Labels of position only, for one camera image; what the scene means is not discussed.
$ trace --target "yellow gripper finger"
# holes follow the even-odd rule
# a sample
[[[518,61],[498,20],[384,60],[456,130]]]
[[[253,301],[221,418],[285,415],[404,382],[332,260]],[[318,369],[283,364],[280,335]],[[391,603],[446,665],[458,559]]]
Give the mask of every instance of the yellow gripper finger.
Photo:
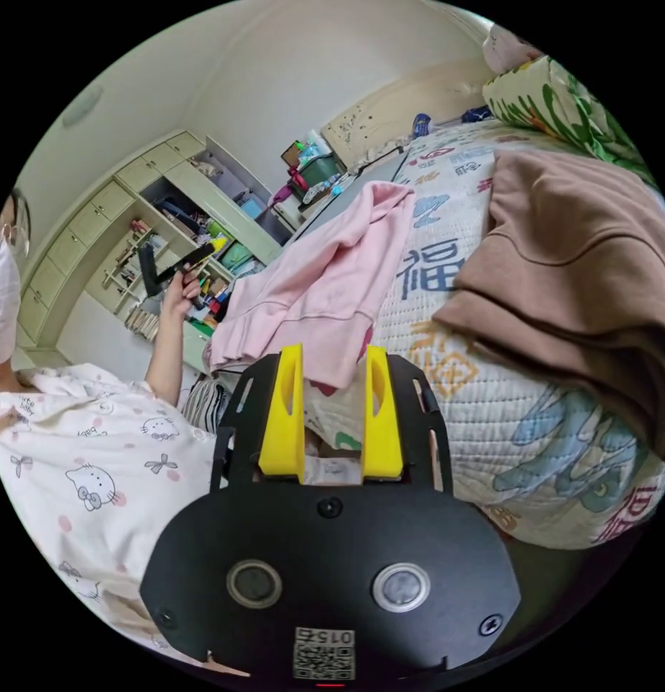
[[[364,478],[392,479],[402,476],[400,430],[395,413],[388,358],[384,348],[366,348],[366,398],[364,446],[361,450]]]
[[[304,482],[304,352],[282,349],[258,465],[265,476],[296,476]]]

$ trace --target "screw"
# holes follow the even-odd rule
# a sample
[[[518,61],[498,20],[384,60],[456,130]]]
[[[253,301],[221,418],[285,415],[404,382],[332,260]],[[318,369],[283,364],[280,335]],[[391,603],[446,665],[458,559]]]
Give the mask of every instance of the screw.
[[[318,503],[318,513],[326,519],[335,519],[342,514],[342,500],[337,497],[327,497]]]
[[[503,625],[503,617],[500,615],[489,615],[479,625],[479,634],[482,636],[491,636],[496,634]]]
[[[159,625],[165,629],[174,629],[176,627],[176,620],[174,619],[174,613],[163,608],[157,613],[157,619],[159,620]]]

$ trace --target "brown sweatshirt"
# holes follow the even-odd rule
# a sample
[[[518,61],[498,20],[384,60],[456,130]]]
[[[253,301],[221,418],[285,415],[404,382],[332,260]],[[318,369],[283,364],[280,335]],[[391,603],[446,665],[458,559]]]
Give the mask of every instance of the brown sweatshirt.
[[[633,173],[496,153],[489,232],[433,319],[528,375],[587,390],[665,460],[665,213]]]

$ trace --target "pink sweatshirt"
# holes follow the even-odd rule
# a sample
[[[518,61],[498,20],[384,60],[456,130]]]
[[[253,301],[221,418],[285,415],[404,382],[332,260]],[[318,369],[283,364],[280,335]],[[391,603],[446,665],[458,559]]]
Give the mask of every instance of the pink sweatshirt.
[[[346,211],[239,279],[208,344],[211,370],[302,343],[305,378],[348,387],[395,279],[413,209],[411,188],[370,182]]]

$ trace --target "hello kitty print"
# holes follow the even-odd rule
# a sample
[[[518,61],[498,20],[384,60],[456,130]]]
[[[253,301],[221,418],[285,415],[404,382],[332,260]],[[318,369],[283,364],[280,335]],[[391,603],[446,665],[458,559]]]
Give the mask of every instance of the hello kitty print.
[[[0,394],[0,476],[27,532],[81,603],[185,660],[138,589],[164,527],[210,489],[214,436],[91,365],[22,378],[32,393]]]

